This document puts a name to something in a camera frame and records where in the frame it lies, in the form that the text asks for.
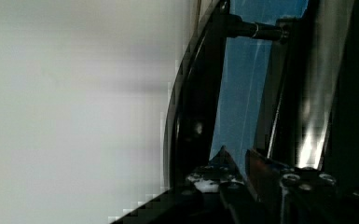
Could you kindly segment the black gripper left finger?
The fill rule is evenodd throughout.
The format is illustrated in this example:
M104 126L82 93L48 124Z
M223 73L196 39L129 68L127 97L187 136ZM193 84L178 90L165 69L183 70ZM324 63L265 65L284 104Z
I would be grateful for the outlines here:
M236 162L225 146L220 148L207 165L196 167L186 176L186 184L194 186L201 193L216 193L223 183L245 184Z

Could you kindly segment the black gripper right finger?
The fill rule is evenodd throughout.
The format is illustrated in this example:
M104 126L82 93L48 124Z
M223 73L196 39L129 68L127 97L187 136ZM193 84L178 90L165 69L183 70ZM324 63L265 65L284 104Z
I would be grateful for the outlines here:
M336 179L332 175L288 166L255 149L246 152L245 170L271 224L338 224Z

